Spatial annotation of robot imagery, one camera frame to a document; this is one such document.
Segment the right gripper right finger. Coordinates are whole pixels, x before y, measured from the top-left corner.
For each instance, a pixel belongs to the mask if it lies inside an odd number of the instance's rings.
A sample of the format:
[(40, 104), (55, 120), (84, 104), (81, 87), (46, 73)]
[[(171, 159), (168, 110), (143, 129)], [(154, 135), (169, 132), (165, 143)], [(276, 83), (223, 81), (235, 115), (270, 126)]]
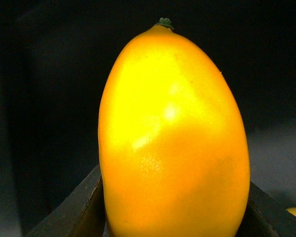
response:
[(296, 237), (296, 217), (254, 183), (237, 237)]

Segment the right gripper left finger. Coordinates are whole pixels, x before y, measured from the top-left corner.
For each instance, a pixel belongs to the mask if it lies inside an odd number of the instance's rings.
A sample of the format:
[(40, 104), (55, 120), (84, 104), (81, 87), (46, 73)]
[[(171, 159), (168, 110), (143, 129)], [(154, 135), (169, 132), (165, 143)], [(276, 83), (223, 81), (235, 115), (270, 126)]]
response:
[(100, 166), (28, 234), (28, 237), (101, 237), (105, 205)]

